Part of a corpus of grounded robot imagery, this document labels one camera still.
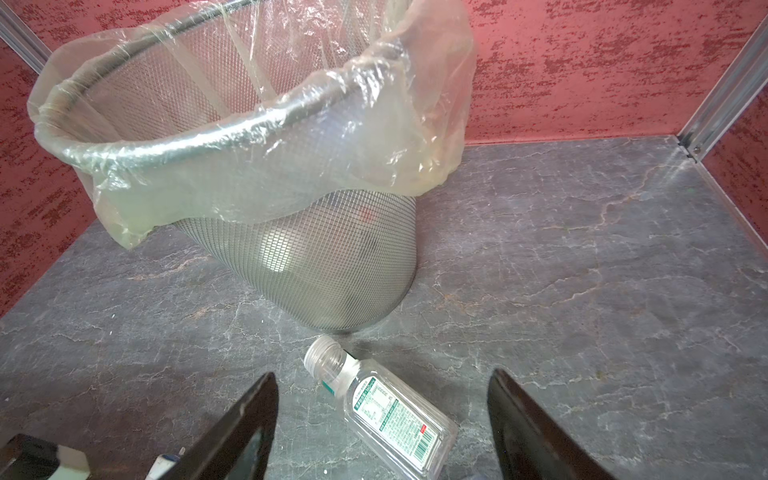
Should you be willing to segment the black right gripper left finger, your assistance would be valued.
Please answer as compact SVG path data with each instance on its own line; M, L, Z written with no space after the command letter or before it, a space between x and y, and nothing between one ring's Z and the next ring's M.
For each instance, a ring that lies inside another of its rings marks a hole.
M278 408L276 376L268 372L162 477L263 479L274 440Z

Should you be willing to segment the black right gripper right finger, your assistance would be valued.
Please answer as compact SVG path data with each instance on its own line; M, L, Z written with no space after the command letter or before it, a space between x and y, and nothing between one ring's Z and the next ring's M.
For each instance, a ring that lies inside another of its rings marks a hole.
M487 406L503 478L614 479L501 368L490 377Z

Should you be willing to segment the clear bottle white label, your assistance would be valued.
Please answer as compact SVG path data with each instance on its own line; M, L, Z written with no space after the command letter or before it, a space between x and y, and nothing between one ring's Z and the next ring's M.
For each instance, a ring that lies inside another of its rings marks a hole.
M458 425L378 362L359 360L321 335L303 364L333 394L344 420L391 470L405 479L437 479Z

